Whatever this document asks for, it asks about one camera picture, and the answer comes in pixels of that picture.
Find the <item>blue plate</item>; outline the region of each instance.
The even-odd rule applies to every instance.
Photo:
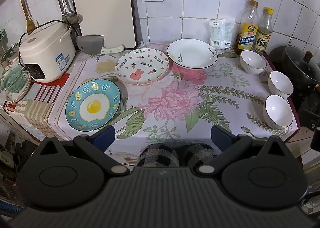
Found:
[[[89,81],[71,94],[66,106],[66,118],[74,129],[92,131],[108,123],[119,104],[117,85],[105,79]]]

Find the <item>cleaver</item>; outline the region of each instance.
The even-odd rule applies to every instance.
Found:
[[[119,45],[114,48],[106,48],[103,45],[104,36],[103,35],[82,35],[76,38],[77,45],[79,49],[90,55],[97,54],[113,54],[124,51],[124,46]]]

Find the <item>table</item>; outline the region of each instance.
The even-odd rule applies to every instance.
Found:
[[[142,42],[140,47],[166,52],[168,44]],[[30,101],[30,93],[35,93],[32,87],[24,99],[13,105],[16,106],[13,111],[12,105],[5,105],[5,109],[40,141],[48,134],[72,139],[84,133],[69,126],[65,117],[66,102],[72,92],[93,79],[112,80],[121,91],[121,106],[110,123],[116,129],[116,140],[105,153],[127,165],[134,165],[140,152],[154,142],[212,145],[210,129],[213,124],[235,135],[247,134],[253,138],[277,135],[283,141],[300,127],[297,118],[284,130],[271,129],[263,120],[262,106],[270,95],[268,75],[272,68],[269,63],[260,75],[247,74],[242,70],[237,54],[219,51],[217,62],[210,68],[188,70],[172,65],[161,80],[147,86],[133,86],[120,82],[114,74],[115,63],[121,55],[82,55],[75,61],[70,74],[60,79],[62,84],[51,83],[60,86],[55,100],[45,104],[34,99]],[[35,105],[33,113],[28,114],[23,107],[27,108],[29,103]],[[35,118],[35,110],[41,111],[41,117]],[[85,133],[92,135],[95,132],[97,130]]]

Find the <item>yellow bottle cap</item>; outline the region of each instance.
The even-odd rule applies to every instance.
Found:
[[[267,13],[273,15],[273,9],[267,7]]]
[[[250,5],[252,5],[254,7],[258,7],[258,2],[254,1],[254,0],[250,0]]]

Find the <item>black pot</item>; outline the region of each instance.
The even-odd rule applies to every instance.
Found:
[[[311,52],[304,54],[299,48],[290,45],[285,48],[281,57],[284,73],[299,96],[310,94],[315,85],[320,83],[320,68],[311,58]]]

